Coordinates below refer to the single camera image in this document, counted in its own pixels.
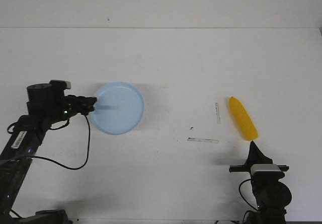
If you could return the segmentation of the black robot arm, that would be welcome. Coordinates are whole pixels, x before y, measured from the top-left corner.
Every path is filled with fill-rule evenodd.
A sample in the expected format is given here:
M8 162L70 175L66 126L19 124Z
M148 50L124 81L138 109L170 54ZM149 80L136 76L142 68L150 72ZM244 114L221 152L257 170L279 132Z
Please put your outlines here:
M28 114L7 128L11 137L1 153L1 223L72 223L64 209L38 211L30 217L11 216L13 204L46 132L54 123L64 121L68 125L71 117L88 116L95 109L97 98L66 96L64 90L70 88L70 82L59 80L27 87Z
M257 206L245 212L242 223L286 223L285 207L292 200L290 189L280 179L289 170L287 165L276 165L265 156L254 141L250 142L248 157L242 165L229 166L229 172L247 172L250 175L238 186L249 181Z

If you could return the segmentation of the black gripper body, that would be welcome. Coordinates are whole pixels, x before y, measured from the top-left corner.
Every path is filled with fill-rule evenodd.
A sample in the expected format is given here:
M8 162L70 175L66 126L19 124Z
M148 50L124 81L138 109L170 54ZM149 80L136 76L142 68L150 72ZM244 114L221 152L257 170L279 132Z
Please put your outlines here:
M62 119L68 120L77 114L87 116L86 98L84 96L75 95L64 96L62 106Z
M230 173L249 173L252 178L283 178L285 172L289 170L287 165L277 165L274 163L252 163L245 162L242 165L230 165Z

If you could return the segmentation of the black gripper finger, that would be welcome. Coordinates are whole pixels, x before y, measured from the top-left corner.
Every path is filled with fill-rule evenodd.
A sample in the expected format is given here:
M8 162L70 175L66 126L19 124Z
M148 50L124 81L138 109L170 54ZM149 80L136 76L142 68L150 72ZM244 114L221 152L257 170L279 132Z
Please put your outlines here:
M265 156L257 147L254 141L250 142L248 164L271 164L272 159Z
M84 99L84 114L88 115L90 112L95 111L96 97L85 97Z

